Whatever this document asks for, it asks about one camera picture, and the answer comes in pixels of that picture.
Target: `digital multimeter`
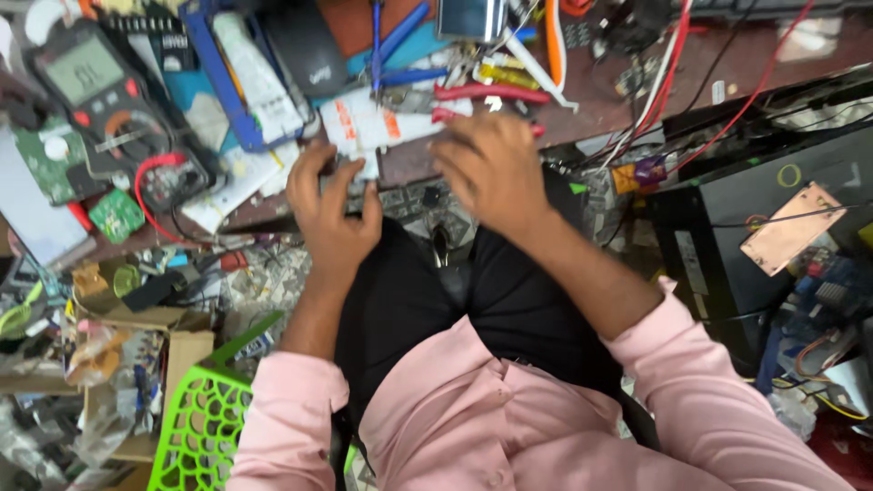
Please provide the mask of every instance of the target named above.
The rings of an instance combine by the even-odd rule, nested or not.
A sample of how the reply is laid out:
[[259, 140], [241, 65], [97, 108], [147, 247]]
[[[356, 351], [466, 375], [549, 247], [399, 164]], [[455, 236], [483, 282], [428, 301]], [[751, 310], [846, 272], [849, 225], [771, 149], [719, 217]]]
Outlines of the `digital multimeter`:
[[166, 211], [215, 185], [216, 157], [200, 145], [126, 38], [110, 38], [98, 23], [80, 19], [33, 50], [28, 61], [85, 139], [93, 178], [123, 174], [133, 187], [144, 160], [182, 152], [186, 163], [143, 177], [148, 207]]

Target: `pink shirt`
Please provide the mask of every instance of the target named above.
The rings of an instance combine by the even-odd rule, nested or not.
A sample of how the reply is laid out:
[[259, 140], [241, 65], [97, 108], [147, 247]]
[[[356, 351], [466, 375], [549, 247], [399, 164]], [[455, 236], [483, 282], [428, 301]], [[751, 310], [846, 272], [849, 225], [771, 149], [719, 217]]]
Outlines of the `pink shirt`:
[[[465, 317], [407, 353], [364, 413], [379, 489], [852, 489], [672, 294], [606, 346], [654, 412], [662, 453], [618, 438], [613, 399], [496, 359]], [[274, 353], [252, 389], [228, 489], [332, 490], [330, 415], [348, 398], [340, 369]]]

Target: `blue pliers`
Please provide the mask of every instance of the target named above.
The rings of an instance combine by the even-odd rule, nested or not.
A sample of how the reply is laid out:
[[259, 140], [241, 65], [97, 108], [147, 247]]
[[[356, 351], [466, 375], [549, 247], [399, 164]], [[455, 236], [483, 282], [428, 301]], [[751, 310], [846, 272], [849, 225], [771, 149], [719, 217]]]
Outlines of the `blue pliers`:
[[437, 79], [449, 74], [447, 67], [430, 68], [427, 70], [398, 70], [383, 73], [382, 63], [394, 54], [397, 47], [428, 16], [430, 2], [424, 0], [418, 4], [385, 39], [380, 39], [379, 36], [382, 27], [382, 7], [385, 6], [385, 0], [372, 0], [371, 3], [373, 4], [373, 55], [370, 59], [370, 83], [373, 89], [373, 98], [377, 103], [382, 99], [382, 87], [403, 86], [420, 80]]

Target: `green plastic chair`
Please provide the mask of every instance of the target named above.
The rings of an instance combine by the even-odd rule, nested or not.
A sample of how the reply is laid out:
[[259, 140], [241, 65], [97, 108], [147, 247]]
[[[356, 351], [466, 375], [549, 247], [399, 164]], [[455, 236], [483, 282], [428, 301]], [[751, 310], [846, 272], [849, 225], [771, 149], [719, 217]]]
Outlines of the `green plastic chair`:
[[[224, 489], [252, 398], [251, 379], [229, 369], [227, 362], [282, 314], [270, 313], [188, 370], [164, 415], [148, 491]], [[349, 448], [346, 472], [356, 452]]]

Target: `green circuit board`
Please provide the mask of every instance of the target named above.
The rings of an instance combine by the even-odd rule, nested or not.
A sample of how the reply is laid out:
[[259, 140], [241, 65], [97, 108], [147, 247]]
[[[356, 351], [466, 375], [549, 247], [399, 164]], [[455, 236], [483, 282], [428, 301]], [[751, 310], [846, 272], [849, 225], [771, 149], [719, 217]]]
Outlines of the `green circuit board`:
[[107, 236], [109, 242], [120, 244], [146, 223], [140, 206], [126, 192], [109, 191], [89, 212], [88, 217]]
[[[73, 131], [64, 118], [57, 116], [46, 120], [43, 128], [37, 132], [23, 128], [13, 128], [12, 131], [18, 152], [49, 203], [60, 206], [76, 198], [76, 191], [70, 185], [66, 172], [88, 158], [79, 133]], [[52, 146], [56, 153], [54, 159], [46, 154], [46, 149]]]

